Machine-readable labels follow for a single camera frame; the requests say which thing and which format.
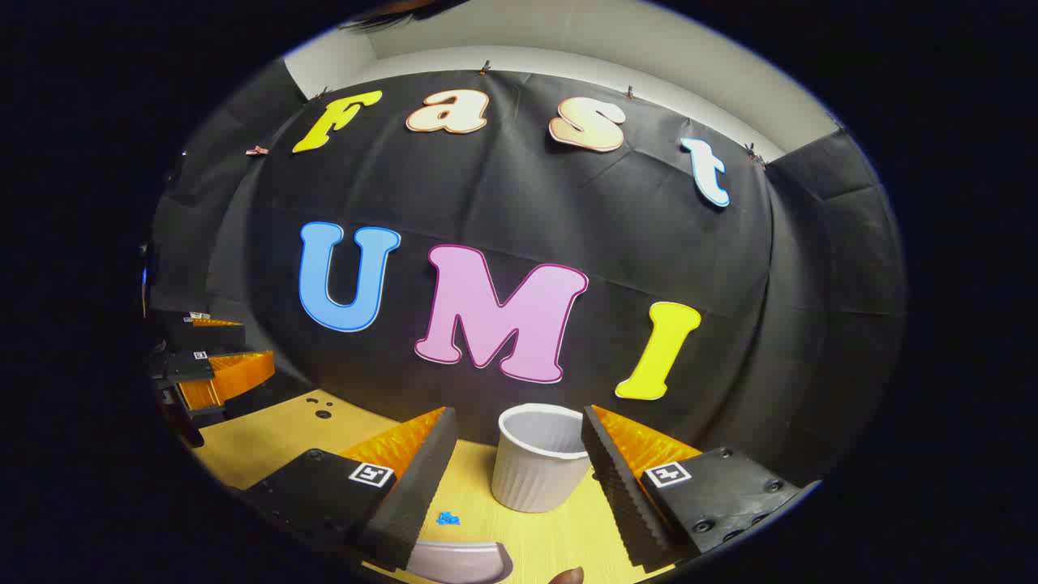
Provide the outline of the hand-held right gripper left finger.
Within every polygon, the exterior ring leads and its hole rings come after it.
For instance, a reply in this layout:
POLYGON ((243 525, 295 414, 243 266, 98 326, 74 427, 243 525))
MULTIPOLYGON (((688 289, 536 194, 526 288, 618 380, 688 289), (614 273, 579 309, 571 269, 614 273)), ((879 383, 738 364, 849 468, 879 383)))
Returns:
POLYGON ((440 407, 342 453, 307 449, 240 496, 323 553, 407 569, 457 443, 440 407))

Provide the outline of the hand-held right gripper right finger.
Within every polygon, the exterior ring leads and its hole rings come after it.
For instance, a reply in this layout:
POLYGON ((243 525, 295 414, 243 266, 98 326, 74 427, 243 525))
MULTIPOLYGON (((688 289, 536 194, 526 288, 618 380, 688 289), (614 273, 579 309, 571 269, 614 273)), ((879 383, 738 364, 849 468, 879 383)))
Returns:
POLYGON ((790 513, 798 486, 741 451, 698 451, 623 415, 588 406, 581 440, 633 565, 709 560, 790 513))

